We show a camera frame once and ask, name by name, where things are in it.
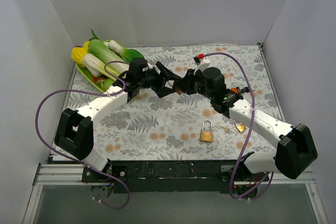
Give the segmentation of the small brass padlock shackle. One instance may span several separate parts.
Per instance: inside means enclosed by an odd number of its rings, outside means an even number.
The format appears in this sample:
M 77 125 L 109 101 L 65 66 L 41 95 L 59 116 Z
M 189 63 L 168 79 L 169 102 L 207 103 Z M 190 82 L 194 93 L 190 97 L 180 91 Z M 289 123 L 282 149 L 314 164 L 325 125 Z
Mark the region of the small brass padlock shackle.
M 174 92 L 176 92 L 178 95 L 182 94 L 182 91 L 177 87 L 177 86 L 173 86 L 173 90 Z

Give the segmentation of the long shackle brass padlock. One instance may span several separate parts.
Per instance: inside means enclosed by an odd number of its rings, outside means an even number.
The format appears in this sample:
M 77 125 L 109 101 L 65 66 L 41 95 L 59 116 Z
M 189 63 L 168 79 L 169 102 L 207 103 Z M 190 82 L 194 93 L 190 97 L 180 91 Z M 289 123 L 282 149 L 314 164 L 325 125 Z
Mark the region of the long shackle brass padlock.
M 199 139 L 201 142 L 212 143 L 213 133 L 212 133 L 212 122 L 211 120 L 204 120 L 202 122 L 201 132 Z

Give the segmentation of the large brass padlock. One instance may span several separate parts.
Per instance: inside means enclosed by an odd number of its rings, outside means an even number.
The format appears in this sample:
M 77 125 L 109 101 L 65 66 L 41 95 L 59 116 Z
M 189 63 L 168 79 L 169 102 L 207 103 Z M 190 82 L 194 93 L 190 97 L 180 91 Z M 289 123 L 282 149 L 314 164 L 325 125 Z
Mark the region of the large brass padlock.
M 236 129 L 240 132 L 240 133 L 242 133 L 242 132 L 244 132 L 245 130 L 246 130 L 246 127 L 242 124 L 242 123 L 240 123 L 240 122 L 235 122 L 234 123 L 234 125 L 236 126 Z

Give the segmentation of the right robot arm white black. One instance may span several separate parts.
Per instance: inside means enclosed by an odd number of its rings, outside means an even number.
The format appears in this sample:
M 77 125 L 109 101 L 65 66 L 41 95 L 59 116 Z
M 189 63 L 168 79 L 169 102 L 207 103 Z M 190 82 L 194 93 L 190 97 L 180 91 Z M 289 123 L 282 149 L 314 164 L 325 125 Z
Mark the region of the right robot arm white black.
M 237 168 L 242 180 L 248 181 L 257 173 L 266 172 L 280 172 L 296 179 L 318 157 L 306 125 L 293 126 L 261 110 L 254 110 L 241 94 L 227 88 L 225 78 L 217 68 L 189 70 L 184 78 L 174 81 L 173 87 L 188 95 L 203 95 L 216 112 L 248 126 L 275 148 L 271 152 L 246 154 Z

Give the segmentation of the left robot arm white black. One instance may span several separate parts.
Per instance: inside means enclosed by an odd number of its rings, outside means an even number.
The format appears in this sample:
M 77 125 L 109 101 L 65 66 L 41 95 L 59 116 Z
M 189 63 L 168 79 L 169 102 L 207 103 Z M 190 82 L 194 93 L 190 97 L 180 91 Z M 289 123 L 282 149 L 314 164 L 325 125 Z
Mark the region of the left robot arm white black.
M 94 168 L 100 182 L 111 178 L 108 159 L 94 147 L 94 128 L 114 109 L 127 104 L 141 89 L 152 89 L 159 98 L 174 93 L 166 84 L 181 77 L 160 62 L 153 67 L 144 58 L 134 58 L 110 88 L 92 102 L 76 110 L 65 109 L 60 117 L 54 143 L 63 151 Z

